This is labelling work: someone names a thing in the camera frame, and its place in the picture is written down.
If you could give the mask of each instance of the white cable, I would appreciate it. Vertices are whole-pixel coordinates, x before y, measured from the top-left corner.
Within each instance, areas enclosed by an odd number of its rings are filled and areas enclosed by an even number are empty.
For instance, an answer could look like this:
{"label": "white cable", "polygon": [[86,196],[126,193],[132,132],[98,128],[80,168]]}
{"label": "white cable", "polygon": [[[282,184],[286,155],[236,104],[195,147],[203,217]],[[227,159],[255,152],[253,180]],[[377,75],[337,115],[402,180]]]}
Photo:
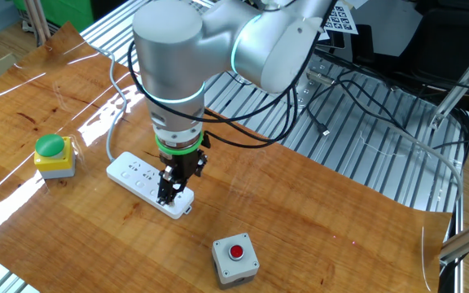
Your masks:
{"label": "white cable", "polygon": [[[367,105],[365,105],[361,101],[356,100],[355,102],[360,103],[363,106],[363,108],[365,108],[367,111],[369,111],[371,113],[374,112],[371,108],[369,108]],[[418,147],[421,147],[427,153],[434,155],[435,157],[437,157],[437,159],[441,160],[441,162],[445,163],[445,165],[450,169],[450,171],[452,171],[452,175],[454,175],[455,180],[457,180],[457,198],[456,198],[456,200],[459,199],[462,196],[462,190],[463,190],[462,176],[459,173],[459,171],[457,171],[457,169],[452,164],[452,162],[450,162],[448,159],[446,159],[439,151],[434,150],[433,148],[431,148],[426,143],[419,141],[417,138],[413,138],[411,135],[407,134],[403,129],[398,128],[394,124],[392,124],[388,121],[385,121],[385,120],[381,120],[381,119],[378,119],[377,121],[379,121],[381,123],[385,123],[388,127],[390,127],[390,129],[397,132],[403,138],[408,139],[414,145],[416,145]]]}
{"label": "white cable", "polygon": [[94,47],[94,46],[92,46],[92,48],[94,48],[96,51],[100,52],[101,54],[108,55],[110,58],[112,58],[112,64],[110,65],[110,81],[112,82],[113,87],[115,87],[115,89],[117,90],[117,93],[119,93],[121,95],[122,99],[124,100],[121,110],[117,113],[117,115],[115,115],[115,118],[113,118],[112,126],[110,126],[110,129],[107,131],[106,153],[107,153],[108,159],[110,159],[110,162],[113,162],[115,160],[115,158],[113,158],[112,151],[110,151],[110,143],[111,143],[111,140],[112,140],[112,133],[113,133],[113,130],[115,128],[115,123],[117,122],[117,119],[119,119],[119,116],[122,113],[124,113],[124,111],[126,111],[126,107],[128,106],[128,100],[126,99],[126,97],[122,93],[121,88],[117,85],[117,83],[115,82],[115,79],[113,78],[113,68],[115,67],[115,55],[112,52],[110,52],[109,50],[104,50],[104,49]]}

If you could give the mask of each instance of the power outlet socket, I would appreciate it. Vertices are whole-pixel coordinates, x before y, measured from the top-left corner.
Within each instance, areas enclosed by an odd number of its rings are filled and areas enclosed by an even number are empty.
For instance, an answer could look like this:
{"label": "power outlet socket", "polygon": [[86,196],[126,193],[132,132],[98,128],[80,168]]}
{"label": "power outlet socket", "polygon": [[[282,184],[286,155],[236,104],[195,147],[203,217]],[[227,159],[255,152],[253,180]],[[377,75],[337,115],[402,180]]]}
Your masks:
{"label": "power outlet socket", "polygon": [[177,194],[173,203],[157,203],[159,170],[128,151],[123,152],[107,166],[106,173],[110,179],[175,220],[191,211],[195,194],[187,187]]}

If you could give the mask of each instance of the green push button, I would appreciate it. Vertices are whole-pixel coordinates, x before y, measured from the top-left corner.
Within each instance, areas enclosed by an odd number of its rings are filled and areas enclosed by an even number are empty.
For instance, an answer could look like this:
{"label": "green push button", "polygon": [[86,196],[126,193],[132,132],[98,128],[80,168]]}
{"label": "green push button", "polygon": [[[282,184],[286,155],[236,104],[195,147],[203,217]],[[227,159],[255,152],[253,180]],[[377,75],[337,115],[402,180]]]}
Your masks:
{"label": "green push button", "polygon": [[64,149],[64,140],[57,134],[47,134],[36,142],[36,152],[45,157],[59,154]]}

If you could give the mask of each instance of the emergency stop button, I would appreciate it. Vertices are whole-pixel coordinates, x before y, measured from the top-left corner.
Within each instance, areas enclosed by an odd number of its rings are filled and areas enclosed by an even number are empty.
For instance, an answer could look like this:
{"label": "emergency stop button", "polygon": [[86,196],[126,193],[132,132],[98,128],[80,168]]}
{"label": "emergency stop button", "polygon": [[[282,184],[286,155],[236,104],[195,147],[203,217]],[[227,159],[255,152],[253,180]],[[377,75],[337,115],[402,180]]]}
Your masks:
{"label": "emergency stop button", "polygon": [[238,244],[233,245],[229,248],[229,257],[234,261],[241,260],[243,257],[243,248]]}

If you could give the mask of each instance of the aluminum slat table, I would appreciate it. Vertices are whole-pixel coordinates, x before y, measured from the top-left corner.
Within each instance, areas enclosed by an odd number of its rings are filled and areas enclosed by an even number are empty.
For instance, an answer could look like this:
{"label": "aluminum slat table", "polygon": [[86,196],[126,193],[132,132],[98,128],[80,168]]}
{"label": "aluminum slat table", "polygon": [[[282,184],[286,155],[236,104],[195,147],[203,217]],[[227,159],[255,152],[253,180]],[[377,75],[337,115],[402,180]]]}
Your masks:
{"label": "aluminum slat table", "polygon": [[[91,25],[81,35],[92,46],[113,52],[116,61],[127,66],[126,53],[134,39],[131,26],[134,13],[149,1],[151,0],[130,0]],[[200,13],[206,12],[211,5],[207,0],[183,1]],[[132,57],[134,70],[138,71],[136,52]],[[311,58],[309,66],[332,78],[336,78],[344,70],[315,56]],[[452,117],[446,118],[438,130],[432,130],[428,126],[436,106],[401,90],[391,90],[382,81],[361,73],[349,73],[345,79],[361,85],[404,123],[406,129],[418,140],[437,146],[462,139],[461,125]],[[316,90],[319,92],[323,89],[325,86],[302,77],[297,87],[300,105],[305,105]],[[357,87],[351,85],[349,90],[362,103],[381,113],[381,109]],[[242,85],[226,73],[217,74],[206,81],[206,106],[227,117],[248,114],[276,96],[253,85]],[[432,212],[454,210],[458,200],[457,186],[448,168],[437,158],[365,114],[341,88],[328,90],[313,101],[311,109],[331,133],[322,136],[303,107],[294,129],[281,144],[408,207]],[[240,123],[267,137],[274,137],[284,126],[286,110],[287,102],[284,98],[261,114],[241,120]],[[221,142],[212,138],[213,147],[216,143]],[[462,171],[465,155],[462,145],[441,148],[441,154]],[[458,203],[456,224],[461,230],[462,199]],[[455,291],[460,292],[461,265],[458,266],[457,274]],[[0,265],[0,292],[29,293],[36,290]]]}

